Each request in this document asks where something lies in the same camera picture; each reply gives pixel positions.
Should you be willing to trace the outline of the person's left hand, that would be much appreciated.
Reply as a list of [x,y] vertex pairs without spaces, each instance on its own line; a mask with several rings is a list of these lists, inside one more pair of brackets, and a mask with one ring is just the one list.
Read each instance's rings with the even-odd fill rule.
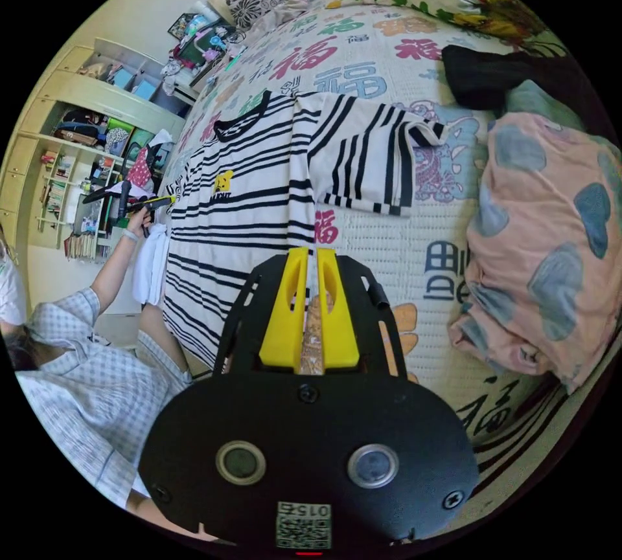
[[146,236],[151,223],[151,212],[148,207],[143,207],[130,216],[126,226],[126,235],[138,241]]

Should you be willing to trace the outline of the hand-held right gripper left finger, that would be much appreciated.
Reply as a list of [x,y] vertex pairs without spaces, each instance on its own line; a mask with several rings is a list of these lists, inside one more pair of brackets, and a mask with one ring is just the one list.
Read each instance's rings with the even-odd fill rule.
[[308,249],[288,251],[259,350],[263,366],[298,374],[306,313]]

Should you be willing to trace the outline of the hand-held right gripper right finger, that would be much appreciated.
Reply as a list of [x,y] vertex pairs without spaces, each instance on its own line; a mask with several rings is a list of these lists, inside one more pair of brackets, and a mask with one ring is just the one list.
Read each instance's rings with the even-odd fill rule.
[[354,370],[360,354],[334,250],[317,250],[317,275],[323,370]]

